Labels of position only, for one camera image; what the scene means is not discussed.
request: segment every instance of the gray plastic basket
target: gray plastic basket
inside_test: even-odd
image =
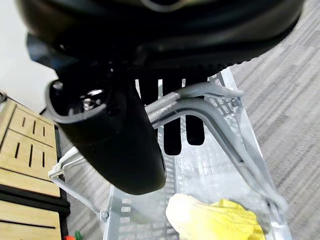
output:
[[[210,78],[227,88],[236,88],[229,69]],[[256,137],[241,100],[211,98],[232,131],[241,137],[246,150],[262,174],[273,185],[262,158]],[[192,195],[204,203],[227,198],[254,211],[262,228],[268,232],[267,240],[291,240],[289,228],[282,215],[251,190],[230,159],[206,127],[202,146],[191,146],[186,138],[185,117],[181,118],[182,151],[178,156],[164,155],[167,170],[165,187],[136,196],[111,187],[108,204],[109,219],[104,240],[175,240],[179,234],[168,222],[165,210],[169,198],[175,193]],[[159,128],[158,141],[163,147],[163,128]]]

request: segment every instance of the metal screw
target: metal screw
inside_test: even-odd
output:
[[[90,98],[86,98],[82,102],[84,110],[88,111],[94,108],[94,102]]]
[[[60,81],[56,81],[54,84],[53,84],[53,88],[56,89],[56,90],[62,90],[64,88],[64,84]]]
[[[238,106],[239,106],[238,99],[232,98],[232,100],[231,100],[231,105],[232,105],[233,107],[238,107]]]
[[[109,213],[105,210],[101,210],[100,211],[100,221],[105,223],[108,220],[108,218],[109,218]]]

